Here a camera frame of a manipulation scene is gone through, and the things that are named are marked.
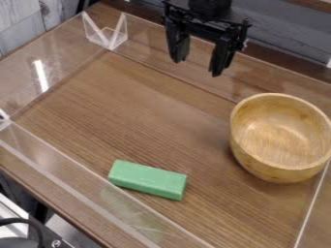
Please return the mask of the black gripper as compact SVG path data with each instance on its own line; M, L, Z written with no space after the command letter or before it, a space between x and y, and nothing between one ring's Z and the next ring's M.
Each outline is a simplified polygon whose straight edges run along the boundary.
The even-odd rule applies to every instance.
M233 0L163 0L167 44L176 63L188 60L190 35L217 42L209 71L218 77L230 66L236 50L248 47L253 26L232 9Z

